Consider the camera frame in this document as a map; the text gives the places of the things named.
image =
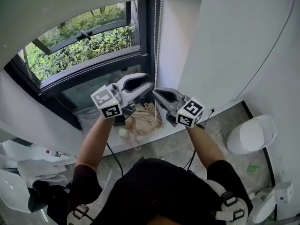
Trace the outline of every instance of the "strap buckle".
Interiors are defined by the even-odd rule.
[[[223,200],[223,203],[226,207],[230,207],[238,201],[232,192],[224,192],[221,195],[221,199]]]
[[[80,220],[81,218],[83,218],[89,211],[89,207],[85,204],[81,204],[79,206],[77,206],[74,211],[73,211],[73,215],[75,218],[77,218],[78,220]],[[77,214],[75,214],[75,212],[79,212],[81,214],[81,217],[78,216]]]
[[[237,210],[237,211],[233,212],[233,220],[231,222],[233,222],[233,221],[235,221],[237,219],[240,219],[240,218],[242,218],[244,216],[245,216],[245,212],[244,212],[243,209]]]

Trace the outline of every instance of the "floor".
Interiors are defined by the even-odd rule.
[[[270,174],[263,151],[253,152],[246,155],[236,155],[231,153],[225,145],[225,141],[230,132],[239,124],[247,121],[249,118],[241,104],[226,110],[225,112],[211,118],[206,123],[206,131],[221,148],[225,158],[232,164],[237,174],[240,176],[246,190],[257,191],[267,185],[271,185]],[[193,145],[188,137],[186,130],[173,134],[169,137],[142,146],[142,150],[127,150],[116,154],[122,164],[124,173],[133,166],[141,157],[160,158],[176,166],[184,167],[193,155]],[[255,172],[249,172],[250,165],[258,166]],[[68,167],[67,177],[72,179],[74,165]],[[112,170],[112,176],[119,178],[120,168],[118,167],[113,156],[107,156],[103,159],[97,170],[97,176],[100,186],[104,186],[108,173]],[[206,170],[200,163],[198,156],[195,156],[191,170],[199,177],[206,178]],[[3,224],[55,224],[49,217],[48,223],[44,221],[39,212],[34,214],[24,214],[7,208],[0,201],[0,215]]]

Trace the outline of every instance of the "green shrub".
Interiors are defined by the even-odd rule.
[[[42,81],[60,71],[66,70],[76,64],[114,52],[133,45],[135,24],[99,33],[91,37],[91,41],[84,39],[61,50],[45,55],[33,46],[27,51],[29,67]]]
[[[59,25],[57,28],[51,29],[41,35],[39,40],[45,44],[46,47],[51,48],[54,45],[79,34],[80,30],[90,30],[125,19],[124,8],[117,7],[116,5],[105,7],[104,12],[102,13],[100,13],[99,9],[94,10],[93,14],[94,15],[92,15],[91,12],[87,12],[72,18],[61,26]]]

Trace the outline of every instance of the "white towel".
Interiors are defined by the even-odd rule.
[[[65,186],[67,178],[60,173],[65,172],[64,162],[49,162],[46,160],[24,160],[17,164],[20,176],[27,187],[32,188],[35,181],[47,181],[51,185]]]

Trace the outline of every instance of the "shoulder strap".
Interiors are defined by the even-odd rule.
[[[70,212],[67,217],[67,224],[73,225],[90,225],[98,214],[102,211],[109,194],[111,193],[116,180],[111,177],[112,171],[110,171],[106,184],[100,193],[97,200],[90,204],[81,204]]]
[[[222,211],[215,211],[215,219],[226,222],[226,225],[244,225],[248,218],[248,208],[244,200],[236,198],[231,192],[213,181],[203,180],[223,199]]]

